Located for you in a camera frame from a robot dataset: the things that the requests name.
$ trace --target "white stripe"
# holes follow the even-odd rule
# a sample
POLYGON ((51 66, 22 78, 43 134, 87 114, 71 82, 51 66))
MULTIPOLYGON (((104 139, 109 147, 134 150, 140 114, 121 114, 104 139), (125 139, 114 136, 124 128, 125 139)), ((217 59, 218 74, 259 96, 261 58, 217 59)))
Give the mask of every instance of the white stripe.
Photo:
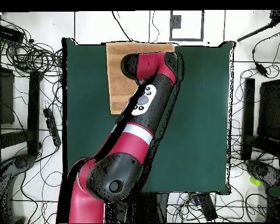
POLYGON ((111 133, 115 130, 116 126, 117 126, 117 124, 115 124, 115 126, 113 127, 111 133))
POLYGON ((148 145, 150 145, 152 141, 151 134, 141 128, 140 126, 134 125, 134 124, 127 124, 127 126, 124 128, 124 132, 134 134, 135 136, 140 137, 143 141, 145 141, 148 145))

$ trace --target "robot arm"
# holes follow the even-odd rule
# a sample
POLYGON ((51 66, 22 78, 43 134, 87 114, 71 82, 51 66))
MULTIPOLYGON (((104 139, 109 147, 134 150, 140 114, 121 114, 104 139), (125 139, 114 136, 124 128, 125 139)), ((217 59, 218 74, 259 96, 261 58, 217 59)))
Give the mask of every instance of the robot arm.
POLYGON ((122 59, 123 74, 139 87, 101 149, 79 161, 69 223, 103 223, 104 202, 121 201, 131 192, 177 81, 177 63, 170 52, 122 59))

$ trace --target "power strip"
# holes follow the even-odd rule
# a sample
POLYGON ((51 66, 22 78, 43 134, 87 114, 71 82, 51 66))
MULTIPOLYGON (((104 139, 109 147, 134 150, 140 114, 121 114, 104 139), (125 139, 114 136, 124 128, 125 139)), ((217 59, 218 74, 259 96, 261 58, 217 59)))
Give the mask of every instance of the power strip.
POLYGON ((61 145, 61 139, 57 130, 56 122, 55 122, 55 117, 53 115, 53 112, 51 109, 46 108, 44 109, 44 116, 47 118, 47 127, 49 129, 49 132, 53 138, 53 143, 56 147, 60 147, 61 145))

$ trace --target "circular cap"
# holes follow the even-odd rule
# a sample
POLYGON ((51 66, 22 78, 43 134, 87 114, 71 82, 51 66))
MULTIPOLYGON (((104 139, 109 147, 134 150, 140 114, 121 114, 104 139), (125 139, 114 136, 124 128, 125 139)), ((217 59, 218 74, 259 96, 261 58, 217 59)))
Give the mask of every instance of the circular cap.
POLYGON ((114 180, 109 186, 109 189, 112 193, 116 192, 118 188, 119 188, 119 183, 116 180, 114 180))
POLYGON ((146 95, 142 95, 138 99, 138 105, 145 105, 148 102, 148 97, 146 95))

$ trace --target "green table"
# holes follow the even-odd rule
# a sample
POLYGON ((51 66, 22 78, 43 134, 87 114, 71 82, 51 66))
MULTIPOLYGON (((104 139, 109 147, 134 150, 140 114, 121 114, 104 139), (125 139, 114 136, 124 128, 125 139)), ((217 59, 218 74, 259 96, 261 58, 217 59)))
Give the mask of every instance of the green table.
MULTIPOLYGON (((96 153, 118 116, 110 114, 106 46, 79 46, 71 39, 66 43, 70 168, 80 157, 96 153)), ((184 80, 143 192, 228 193, 226 130, 232 47, 232 42, 218 48, 176 47, 184 58, 184 80)))

